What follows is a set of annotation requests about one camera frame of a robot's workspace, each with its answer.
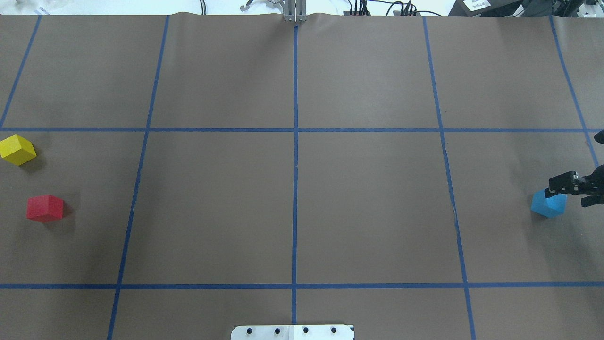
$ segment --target white metal plate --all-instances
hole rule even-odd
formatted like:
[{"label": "white metal plate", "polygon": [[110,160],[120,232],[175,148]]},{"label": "white metal plate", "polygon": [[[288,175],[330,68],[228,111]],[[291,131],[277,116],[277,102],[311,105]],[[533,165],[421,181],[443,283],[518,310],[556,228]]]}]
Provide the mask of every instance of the white metal plate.
[{"label": "white metal plate", "polygon": [[354,340],[354,329],[352,325],[237,326],[231,340]]}]

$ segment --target metal clamp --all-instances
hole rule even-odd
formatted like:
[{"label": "metal clamp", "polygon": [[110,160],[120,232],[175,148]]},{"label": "metal clamp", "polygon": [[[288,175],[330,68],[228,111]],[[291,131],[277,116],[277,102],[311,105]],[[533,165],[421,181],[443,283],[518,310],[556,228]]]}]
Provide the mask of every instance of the metal clamp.
[{"label": "metal clamp", "polygon": [[[249,6],[254,0],[248,0],[248,2],[241,6],[239,9],[244,12],[249,10]],[[283,9],[283,19],[289,22],[302,23],[306,21],[306,0],[268,0],[271,4],[281,5]]]}]

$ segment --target horizontal blue line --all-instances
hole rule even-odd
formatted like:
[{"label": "horizontal blue line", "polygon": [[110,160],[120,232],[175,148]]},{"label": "horizontal blue line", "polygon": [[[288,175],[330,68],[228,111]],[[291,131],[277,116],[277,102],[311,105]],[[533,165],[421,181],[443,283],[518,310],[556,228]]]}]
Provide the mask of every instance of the horizontal blue line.
[{"label": "horizontal blue line", "polygon": [[0,289],[115,289],[116,284],[2,283]]},{"label": "horizontal blue line", "polygon": [[[116,289],[116,284],[5,283],[0,289]],[[604,281],[468,283],[468,288],[604,287]],[[122,284],[121,289],[417,289],[464,288],[463,283]]]},{"label": "horizontal blue line", "polygon": [[[444,132],[584,132],[583,129],[445,128]],[[600,132],[602,129],[587,129]],[[146,128],[0,128],[15,132],[145,132]],[[149,128],[150,132],[294,132],[293,128]],[[300,128],[298,132],[439,132],[437,128]]]}]

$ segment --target white label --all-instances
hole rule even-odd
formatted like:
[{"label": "white label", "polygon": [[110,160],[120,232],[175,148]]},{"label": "white label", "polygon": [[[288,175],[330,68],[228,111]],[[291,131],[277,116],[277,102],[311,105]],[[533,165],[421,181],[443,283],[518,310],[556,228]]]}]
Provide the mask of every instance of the white label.
[{"label": "white label", "polygon": [[470,11],[477,11],[490,6],[489,0],[463,0]]}]

